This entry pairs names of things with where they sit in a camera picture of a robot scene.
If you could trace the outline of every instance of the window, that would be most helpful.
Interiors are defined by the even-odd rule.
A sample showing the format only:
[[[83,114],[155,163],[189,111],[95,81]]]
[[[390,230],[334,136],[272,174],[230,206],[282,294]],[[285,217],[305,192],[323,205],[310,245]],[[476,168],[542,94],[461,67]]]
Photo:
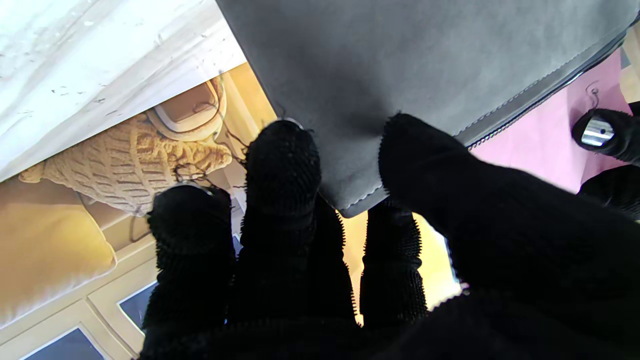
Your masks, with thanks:
[[[133,321],[139,329],[142,329],[142,320],[147,312],[147,305],[152,291],[156,288],[157,282],[154,282],[148,288],[142,289],[139,293],[133,295],[127,300],[120,303],[120,308]]]
[[[27,360],[104,360],[104,356],[76,328],[26,358]]]

